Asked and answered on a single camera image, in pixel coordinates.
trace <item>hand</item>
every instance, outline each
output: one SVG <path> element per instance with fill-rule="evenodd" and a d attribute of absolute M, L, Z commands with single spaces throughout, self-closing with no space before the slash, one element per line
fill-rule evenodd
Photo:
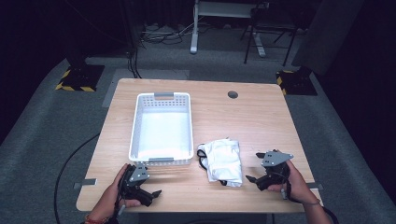
<path fill-rule="evenodd" d="M 113 183 L 107 187 L 105 192 L 102 194 L 102 197 L 99 199 L 99 202 L 93 208 L 91 213 L 88 215 L 91 220 L 103 220 L 107 217 L 113 216 L 114 213 L 114 203 L 117 200 L 117 195 L 119 193 L 118 184 L 122 179 L 123 174 L 127 169 L 128 164 L 124 164 L 114 179 Z M 125 206 L 128 207 L 137 207 L 141 203 L 138 200 L 121 200 L 119 207 L 122 207 L 125 203 Z"/>
<path fill-rule="evenodd" d="M 286 161 L 286 164 L 290 168 L 289 182 L 291 184 L 290 196 L 302 203 L 317 203 L 318 199 L 314 193 L 306 185 L 305 180 L 301 173 L 297 170 L 291 161 Z M 286 188 L 285 185 L 271 185 L 268 187 L 270 191 L 281 191 L 282 188 Z"/>

